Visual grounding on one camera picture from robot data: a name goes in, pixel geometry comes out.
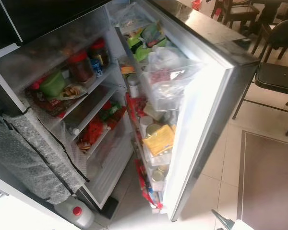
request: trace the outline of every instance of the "black chair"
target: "black chair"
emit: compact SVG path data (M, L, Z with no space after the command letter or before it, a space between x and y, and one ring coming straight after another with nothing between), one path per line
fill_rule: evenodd
M264 89L288 94L288 67L274 65L274 64L261 63L255 75L255 82L251 81L246 87L232 119L236 119L236 116L238 114L238 111L243 101L263 105L269 108L277 109L277 110L288 113L288 110L285 110L285 109L276 108L270 105L266 105L266 104L262 104L259 102L254 102L254 101L245 99L245 95L251 83L255 83L257 86L264 88Z
M270 25L262 24L261 30L258 34L257 41L252 50L252 54L255 53L262 38L265 40L265 44L263 50L259 55L259 59L263 58L265 50L267 49L268 46L269 48L264 58L264 62L268 61L272 49L278 49L280 47L282 47L283 49L280 52L277 59L281 59L288 48L288 20L282 21L281 23L276 25L273 29L271 29Z

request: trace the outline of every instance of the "red cap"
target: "red cap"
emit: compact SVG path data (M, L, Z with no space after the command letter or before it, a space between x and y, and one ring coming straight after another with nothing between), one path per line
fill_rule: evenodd
M101 49L103 47L105 47L105 40L102 37L97 39L91 46L92 49Z
M78 216L82 213L82 209L80 207L74 207L73 210L72 210L72 213L75 215L75 216Z
M68 59L68 63L75 63L75 62L83 61L86 58L87 58L86 51L85 50L84 51L80 51L79 53L72 55Z

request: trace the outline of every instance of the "label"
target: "label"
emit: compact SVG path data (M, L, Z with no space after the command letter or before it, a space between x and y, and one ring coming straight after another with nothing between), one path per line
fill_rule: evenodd
M104 62L102 61L101 55L93 55L94 58L98 59L100 61L100 64L103 66Z

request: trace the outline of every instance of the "yellow package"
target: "yellow package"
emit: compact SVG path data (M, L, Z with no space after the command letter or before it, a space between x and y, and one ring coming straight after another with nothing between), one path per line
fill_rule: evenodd
M155 157L165 150L171 149L174 143L174 132L168 126L162 126L150 137L143 139L143 142Z

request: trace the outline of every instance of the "brown mat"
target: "brown mat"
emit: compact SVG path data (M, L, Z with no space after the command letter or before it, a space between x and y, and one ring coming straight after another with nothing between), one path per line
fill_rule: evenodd
M288 143L242 132L237 219L288 230Z

